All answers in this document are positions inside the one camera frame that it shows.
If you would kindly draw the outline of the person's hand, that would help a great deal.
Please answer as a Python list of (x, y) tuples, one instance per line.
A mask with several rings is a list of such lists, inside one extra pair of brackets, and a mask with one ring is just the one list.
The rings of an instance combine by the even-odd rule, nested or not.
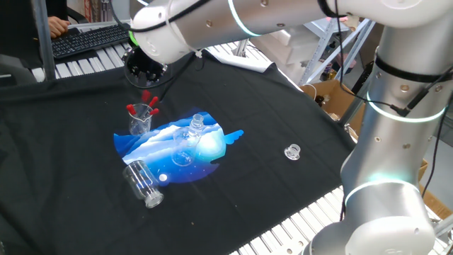
[(48, 18), (48, 26), (50, 28), (50, 36), (56, 39), (69, 31), (69, 21), (62, 20), (56, 16)]

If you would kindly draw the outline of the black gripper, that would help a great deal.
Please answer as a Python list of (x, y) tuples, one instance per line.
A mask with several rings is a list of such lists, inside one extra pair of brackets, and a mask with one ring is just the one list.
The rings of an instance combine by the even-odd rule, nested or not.
[(131, 84), (140, 84), (142, 74), (150, 75), (150, 84), (163, 81), (167, 66), (149, 58), (140, 47), (128, 48), (124, 53), (127, 79)]

